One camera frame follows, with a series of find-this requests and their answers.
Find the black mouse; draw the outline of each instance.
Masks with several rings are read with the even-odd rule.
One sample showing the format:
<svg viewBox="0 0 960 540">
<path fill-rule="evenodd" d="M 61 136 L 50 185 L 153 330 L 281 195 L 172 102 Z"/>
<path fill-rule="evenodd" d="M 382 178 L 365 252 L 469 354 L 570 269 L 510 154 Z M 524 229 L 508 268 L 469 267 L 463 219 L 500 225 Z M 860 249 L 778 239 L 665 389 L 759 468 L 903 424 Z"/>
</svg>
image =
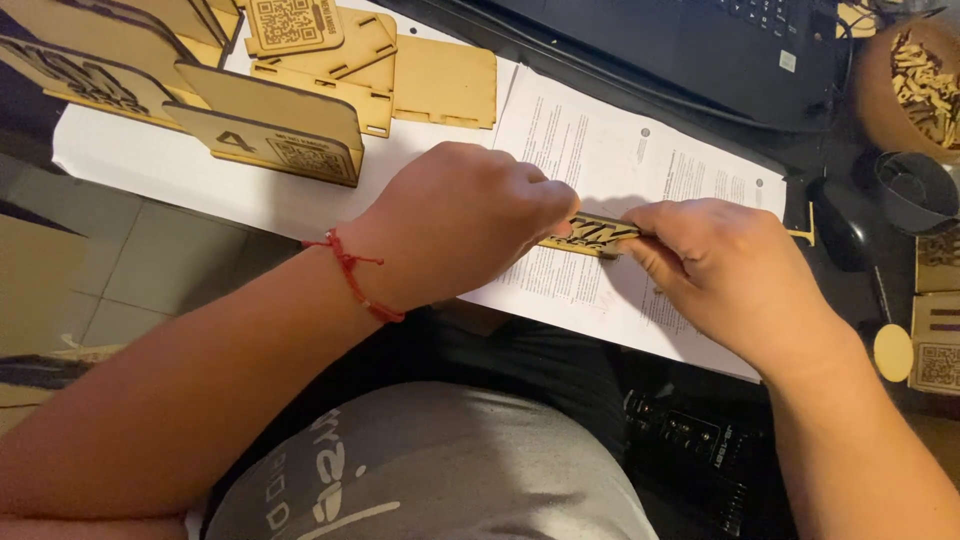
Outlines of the black mouse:
<svg viewBox="0 0 960 540">
<path fill-rule="evenodd" d="M 827 255 L 844 272 L 865 272 L 874 266 L 871 238 L 876 238 L 879 210 L 859 191 L 821 179 L 809 189 L 813 215 Z"/>
</svg>

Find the red string bracelet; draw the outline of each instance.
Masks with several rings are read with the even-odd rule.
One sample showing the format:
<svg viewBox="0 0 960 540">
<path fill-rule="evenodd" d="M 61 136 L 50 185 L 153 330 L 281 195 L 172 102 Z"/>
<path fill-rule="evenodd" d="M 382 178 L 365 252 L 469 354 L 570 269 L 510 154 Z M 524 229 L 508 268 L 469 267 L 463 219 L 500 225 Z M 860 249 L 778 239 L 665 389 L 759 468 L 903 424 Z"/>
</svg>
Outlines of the red string bracelet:
<svg viewBox="0 0 960 540">
<path fill-rule="evenodd" d="M 307 242 L 303 241 L 303 247 L 308 248 L 310 246 L 324 246 L 327 248 L 333 249 L 333 256 L 337 258 L 337 262 L 340 263 L 340 269 L 344 272 L 344 277 L 347 278 L 347 283 L 350 285 L 350 290 L 353 291 L 353 296 L 357 299 L 361 306 L 365 307 L 373 317 L 380 321 L 381 323 L 399 323 L 403 321 L 403 313 L 397 313 L 390 310 L 388 307 L 379 304 L 378 302 L 373 302 L 368 299 L 362 290 L 360 290 L 360 284 L 357 283 L 357 280 L 353 277 L 353 267 L 356 266 L 358 260 L 363 262 L 373 262 L 377 266 L 383 265 L 382 258 L 363 258 L 356 255 L 349 255 L 344 253 L 344 245 L 340 243 L 340 238 L 337 236 L 336 228 L 330 229 L 326 232 L 326 242 Z"/>
</svg>

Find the gray t-shirt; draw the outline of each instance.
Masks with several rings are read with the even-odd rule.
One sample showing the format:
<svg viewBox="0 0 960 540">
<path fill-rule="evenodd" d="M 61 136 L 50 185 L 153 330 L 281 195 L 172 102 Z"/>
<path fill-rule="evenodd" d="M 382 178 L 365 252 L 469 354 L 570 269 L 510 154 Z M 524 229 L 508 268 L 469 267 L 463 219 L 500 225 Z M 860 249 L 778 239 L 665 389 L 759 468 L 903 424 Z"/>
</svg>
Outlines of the gray t-shirt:
<svg viewBox="0 0 960 540">
<path fill-rule="evenodd" d="M 210 540 L 656 540 L 626 475 L 547 406 L 414 382 L 333 409 L 251 467 Z"/>
</svg>

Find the engraved qr code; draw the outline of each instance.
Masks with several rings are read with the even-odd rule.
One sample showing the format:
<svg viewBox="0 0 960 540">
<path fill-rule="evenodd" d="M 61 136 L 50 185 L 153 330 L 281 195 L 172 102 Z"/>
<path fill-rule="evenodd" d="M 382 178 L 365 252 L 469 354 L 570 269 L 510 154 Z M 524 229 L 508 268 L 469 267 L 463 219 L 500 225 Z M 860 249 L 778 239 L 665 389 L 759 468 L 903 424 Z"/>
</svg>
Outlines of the engraved qr code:
<svg viewBox="0 0 960 540">
<path fill-rule="evenodd" d="M 344 159 L 336 154 L 289 140 L 268 140 L 280 159 L 291 167 L 349 180 Z"/>
<path fill-rule="evenodd" d="M 945 345 L 920 346 L 920 369 L 918 375 L 924 384 L 960 386 L 960 349 Z"/>
<path fill-rule="evenodd" d="M 323 37 L 318 28 L 323 20 L 317 18 L 319 9 L 312 0 L 266 0 L 255 4 L 266 45 L 302 44 Z"/>
</svg>

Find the wooden bowl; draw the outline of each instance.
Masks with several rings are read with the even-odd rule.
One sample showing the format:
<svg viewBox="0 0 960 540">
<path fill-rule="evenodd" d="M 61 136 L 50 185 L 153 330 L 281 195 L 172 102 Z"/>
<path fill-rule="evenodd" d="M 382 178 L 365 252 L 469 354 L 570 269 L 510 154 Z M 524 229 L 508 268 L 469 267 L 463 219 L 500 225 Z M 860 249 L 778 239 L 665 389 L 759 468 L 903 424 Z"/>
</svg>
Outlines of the wooden bowl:
<svg viewBox="0 0 960 540">
<path fill-rule="evenodd" d="M 960 37 L 930 19 L 891 26 L 868 39 L 854 72 L 856 114 L 874 144 L 885 152 L 920 152 L 946 164 L 960 164 L 960 150 L 948 150 L 924 135 L 907 117 L 894 93 L 891 49 L 901 32 L 944 62 L 941 73 L 960 73 Z"/>
</svg>

